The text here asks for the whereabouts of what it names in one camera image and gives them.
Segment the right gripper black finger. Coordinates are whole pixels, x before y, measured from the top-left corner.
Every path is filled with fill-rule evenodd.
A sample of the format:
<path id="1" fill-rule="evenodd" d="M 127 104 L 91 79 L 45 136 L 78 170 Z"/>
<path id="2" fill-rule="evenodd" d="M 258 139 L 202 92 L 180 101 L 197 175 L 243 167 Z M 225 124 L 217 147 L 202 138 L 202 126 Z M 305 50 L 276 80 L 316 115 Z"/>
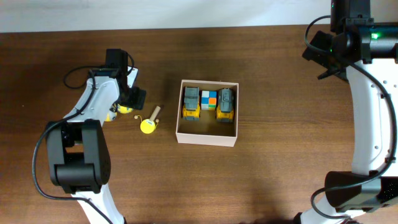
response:
<path id="1" fill-rule="evenodd" d="M 344 82 L 347 82 L 347 76 L 346 76 L 346 69 L 345 68 L 331 68 L 328 69 L 326 72 L 322 73 L 321 75 L 317 76 L 318 80 L 322 80 L 324 78 L 328 77 L 337 77 L 340 80 L 343 80 Z"/>
<path id="2" fill-rule="evenodd" d="M 310 47 L 307 47 L 302 54 L 302 57 L 306 60 L 312 60 L 315 63 L 325 67 L 327 70 L 338 70 L 339 63 L 331 56 L 331 45 L 332 45 L 331 34 L 324 33 L 322 31 L 318 31 L 312 40 L 309 42 L 307 38 L 305 40 L 312 46 L 317 49 L 327 51 L 328 54 L 321 54 L 317 51 L 314 51 Z"/>

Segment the yellow ball with blue letters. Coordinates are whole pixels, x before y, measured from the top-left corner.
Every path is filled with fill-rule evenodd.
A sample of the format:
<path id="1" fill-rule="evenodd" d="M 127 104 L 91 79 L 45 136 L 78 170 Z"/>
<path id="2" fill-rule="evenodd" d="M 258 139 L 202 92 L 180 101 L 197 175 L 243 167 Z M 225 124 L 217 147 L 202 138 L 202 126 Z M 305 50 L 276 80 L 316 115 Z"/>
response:
<path id="1" fill-rule="evenodd" d="M 127 106 L 121 106 L 121 105 L 117 105 L 117 110 L 118 110 L 118 113 L 121 113 L 121 114 L 128 114 L 133 111 L 132 108 L 129 108 Z"/>

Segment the yellow wooden rattle drum toy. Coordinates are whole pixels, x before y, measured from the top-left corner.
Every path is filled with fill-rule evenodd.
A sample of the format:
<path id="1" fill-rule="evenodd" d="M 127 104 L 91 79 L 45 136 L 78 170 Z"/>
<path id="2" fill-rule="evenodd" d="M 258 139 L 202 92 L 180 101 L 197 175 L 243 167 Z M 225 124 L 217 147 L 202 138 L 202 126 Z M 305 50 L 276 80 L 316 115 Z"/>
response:
<path id="1" fill-rule="evenodd" d="M 144 134 L 151 134 L 153 133 L 156 128 L 157 125 L 159 124 L 159 118 L 157 117 L 157 115 L 159 114 L 161 110 L 160 106 L 156 106 L 154 111 L 152 112 L 151 116 L 147 119 L 143 119 L 141 117 L 141 115 L 135 115 L 134 119 L 139 119 L 141 121 L 140 123 L 140 130 L 144 133 Z"/>

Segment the yellow and grey ball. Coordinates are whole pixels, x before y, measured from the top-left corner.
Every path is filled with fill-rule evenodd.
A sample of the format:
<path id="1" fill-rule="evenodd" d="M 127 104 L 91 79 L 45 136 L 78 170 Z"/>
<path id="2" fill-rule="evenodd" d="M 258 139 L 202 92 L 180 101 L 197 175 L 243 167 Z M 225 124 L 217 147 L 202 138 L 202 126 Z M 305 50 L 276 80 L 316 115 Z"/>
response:
<path id="1" fill-rule="evenodd" d="M 114 121 L 117 117 L 117 109 L 115 107 L 111 107 L 106 115 L 106 122 Z"/>

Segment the yellow grey dump truck toy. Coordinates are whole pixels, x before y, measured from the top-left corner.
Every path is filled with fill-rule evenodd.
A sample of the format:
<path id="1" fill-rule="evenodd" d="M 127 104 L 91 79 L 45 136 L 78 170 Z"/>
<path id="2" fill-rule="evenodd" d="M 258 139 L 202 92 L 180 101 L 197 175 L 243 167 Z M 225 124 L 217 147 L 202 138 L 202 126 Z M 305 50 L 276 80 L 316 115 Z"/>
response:
<path id="1" fill-rule="evenodd" d="M 184 89 L 182 118 L 189 121 L 200 119 L 200 89 L 199 87 L 188 87 Z"/>

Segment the colourful puzzle cube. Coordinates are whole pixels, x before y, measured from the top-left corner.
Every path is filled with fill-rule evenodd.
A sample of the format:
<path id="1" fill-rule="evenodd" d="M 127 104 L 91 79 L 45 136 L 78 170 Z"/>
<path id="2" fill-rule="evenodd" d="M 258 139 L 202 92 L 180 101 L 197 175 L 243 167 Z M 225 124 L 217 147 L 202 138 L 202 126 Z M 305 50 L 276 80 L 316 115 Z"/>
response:
<path id="1" fill-rule="evenodd" d="M 217 106 L 217 92 L 203 90 L 201 92 L 201 109 L 215 110 Z"/>

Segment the yellow grey mixer truck toy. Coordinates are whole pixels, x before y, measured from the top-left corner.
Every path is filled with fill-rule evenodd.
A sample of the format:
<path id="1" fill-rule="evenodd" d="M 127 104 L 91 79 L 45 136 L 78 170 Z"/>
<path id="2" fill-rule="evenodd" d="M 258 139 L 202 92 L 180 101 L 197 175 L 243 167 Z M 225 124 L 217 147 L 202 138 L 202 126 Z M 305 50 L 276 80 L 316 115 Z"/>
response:
<path id="1" fill-rule="evenodd" d="M 224 88 L 218 92 L 218 105 L 216 107 L 216 120 L 232 123 L 234 120 L 234 95 L 232 89 Z"/>

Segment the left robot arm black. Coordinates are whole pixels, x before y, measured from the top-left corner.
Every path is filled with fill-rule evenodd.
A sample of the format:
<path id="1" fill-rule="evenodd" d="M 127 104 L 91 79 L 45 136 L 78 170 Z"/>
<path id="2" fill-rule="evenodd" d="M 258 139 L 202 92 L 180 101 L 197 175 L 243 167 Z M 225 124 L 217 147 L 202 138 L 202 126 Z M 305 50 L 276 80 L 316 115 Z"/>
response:
<path id="1" fill-rule="evenodd" d="M 146 91 L 134 86 L 137 68 L 125 50 L 107 49 L 105 63 L 91 67 L 86 88 L 74 109 L 49 122 L 47 146 L 50 180 L 64 200 L 77 201 L 90 223 L 125 223 L 109 189 L 111 159 L 103 124 L 120 108 L 141 110 Z"/>

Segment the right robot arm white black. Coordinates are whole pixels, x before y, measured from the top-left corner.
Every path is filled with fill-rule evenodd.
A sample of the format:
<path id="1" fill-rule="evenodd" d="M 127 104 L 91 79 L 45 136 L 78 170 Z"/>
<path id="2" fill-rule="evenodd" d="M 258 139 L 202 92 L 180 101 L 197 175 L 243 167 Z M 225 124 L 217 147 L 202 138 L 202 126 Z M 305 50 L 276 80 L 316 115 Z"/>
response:
<path id="1" fill-rule="evenodd" d="M 349 84 L 354 154 L 349 171 L 331 171 L 299 224 L 353 223 L 397 203 L 397 26 L 375 23 L 369 0 L 332 0 L 330 32 L 317 32 L 303 58 Z"/>

